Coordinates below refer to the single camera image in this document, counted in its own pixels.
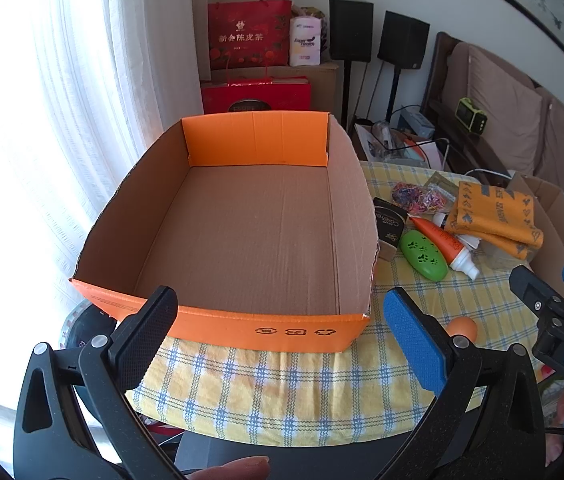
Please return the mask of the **person's left hand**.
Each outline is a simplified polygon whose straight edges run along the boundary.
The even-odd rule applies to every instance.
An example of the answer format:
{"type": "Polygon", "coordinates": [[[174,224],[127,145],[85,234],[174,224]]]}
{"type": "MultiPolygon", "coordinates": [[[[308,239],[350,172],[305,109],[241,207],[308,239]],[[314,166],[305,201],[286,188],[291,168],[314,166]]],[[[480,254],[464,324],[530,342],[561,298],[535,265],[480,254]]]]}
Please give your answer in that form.
{"type": "Polygon", "coordinates": [[[250,456],[232,460],[221,466],[197,470],[189,480],[265,480],[270,473],[268,456],[250,456]]]}

